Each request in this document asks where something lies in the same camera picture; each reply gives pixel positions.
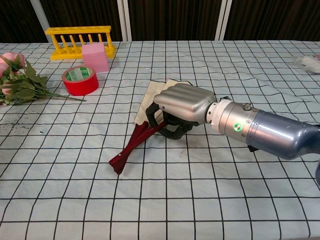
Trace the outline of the red adhesive tape roll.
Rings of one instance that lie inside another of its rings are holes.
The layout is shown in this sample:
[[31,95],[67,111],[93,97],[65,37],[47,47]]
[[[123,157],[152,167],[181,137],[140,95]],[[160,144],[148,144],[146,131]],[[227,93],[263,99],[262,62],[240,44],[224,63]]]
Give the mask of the red adhesive tape roll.
[[67,69],[61,78],[68,93],[73,96],[88,95],[99,87],[95,70],[86,65]]

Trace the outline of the crumpled clear plastic bag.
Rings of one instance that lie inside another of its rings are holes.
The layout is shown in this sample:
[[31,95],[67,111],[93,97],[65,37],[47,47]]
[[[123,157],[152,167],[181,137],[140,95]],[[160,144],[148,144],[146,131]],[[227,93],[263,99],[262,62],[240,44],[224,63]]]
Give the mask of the crumpled clear plastic bag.
[[305,72],[320,75],[320,54],[297,57],[294,64]]

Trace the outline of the artificial pink rose bouquet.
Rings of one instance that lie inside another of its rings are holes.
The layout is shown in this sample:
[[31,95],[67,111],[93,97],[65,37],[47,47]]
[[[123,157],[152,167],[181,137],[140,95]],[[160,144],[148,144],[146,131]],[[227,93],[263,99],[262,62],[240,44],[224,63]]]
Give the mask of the artificial pink rose bouquet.
[[0,55],[0,105],[22,105],[47,97],[81,99],[47,90],[47,76],[40,76],[21,53]]

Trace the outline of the slanted white frame post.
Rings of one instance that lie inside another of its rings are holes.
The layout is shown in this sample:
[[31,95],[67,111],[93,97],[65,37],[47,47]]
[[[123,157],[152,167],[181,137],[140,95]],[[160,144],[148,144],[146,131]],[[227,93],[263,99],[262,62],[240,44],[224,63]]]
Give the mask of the slanted white frame post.
[[30,2],[32,4],[34,12],[37,16],[37,19],[42,27],[42,30],[45,33],[45,31],[50,27],[50,25],[49,25],[49,22],[48,22],[46,15],[45,15],[42,4],[41,4],[40,0],[30,0]]

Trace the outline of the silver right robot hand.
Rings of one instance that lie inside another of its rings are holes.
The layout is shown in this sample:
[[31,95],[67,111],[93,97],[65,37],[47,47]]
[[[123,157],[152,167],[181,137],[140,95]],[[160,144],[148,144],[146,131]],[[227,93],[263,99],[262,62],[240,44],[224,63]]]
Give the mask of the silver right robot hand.
[[216,101],[212,91],[177,83],[155,95],[145,113],[161,135],[178,140],[194,126],[208,122],[209,107]]

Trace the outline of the ink painted paper folding fan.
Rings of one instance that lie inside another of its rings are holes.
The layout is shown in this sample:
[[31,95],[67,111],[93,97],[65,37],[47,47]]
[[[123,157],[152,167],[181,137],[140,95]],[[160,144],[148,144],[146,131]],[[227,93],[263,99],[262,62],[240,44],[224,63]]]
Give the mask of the ink painted paper folding fan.
[[178,140],[193,127],[191,123],[163,112],[153,103],[154,97],[161,91],[178,84],[179,82],[169,79],[166,83],[151,81],[139,106],[134,119],[135,128],[131,138],[122,152],[109,161],[114,172],[120,175],[131,152],[155,133],[160,133],[168,139]]

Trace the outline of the black grid checkered tablecloth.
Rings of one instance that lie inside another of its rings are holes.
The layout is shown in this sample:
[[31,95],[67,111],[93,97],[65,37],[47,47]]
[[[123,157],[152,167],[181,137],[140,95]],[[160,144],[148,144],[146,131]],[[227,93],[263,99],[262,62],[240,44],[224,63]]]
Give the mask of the black grid checkered tablecloth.
[[320,75],[295,65],[320,41],[116,43],[82,102],[0,106],[0,240],[320,239],[320,156],[284,160],[200,125],[153,135],[123,173],[150,81],[188,81],[218,98],[320,124]]

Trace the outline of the yellow plastic test tube rack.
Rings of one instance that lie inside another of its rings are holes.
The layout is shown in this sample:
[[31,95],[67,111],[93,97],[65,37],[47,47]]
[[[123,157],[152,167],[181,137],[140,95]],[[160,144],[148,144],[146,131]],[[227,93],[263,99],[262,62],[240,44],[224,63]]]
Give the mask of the yellow plastic test tube rack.
[[51,60],[70,60],[82,58],[82,46],[85,45],[83,36],[86,35],[89,44],[93,44],[92,35],[97,35],[98,41],[103,41],[102,36],[106,36],[104,50],[108,58],[114,58],[116,47],[112,43],[110,25],[102,26],[71,26],[71,27],[49,27],[45,34],[51,37],[54,52]]

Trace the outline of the pink foam block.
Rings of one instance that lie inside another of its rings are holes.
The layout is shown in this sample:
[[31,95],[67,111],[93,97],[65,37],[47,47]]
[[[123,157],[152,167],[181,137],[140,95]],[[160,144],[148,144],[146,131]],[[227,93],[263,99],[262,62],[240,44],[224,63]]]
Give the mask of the pink foam block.
[[96,73],[109,71],[108,59],[102,42],[83,45],[81,54],[84,64],[94,69]]

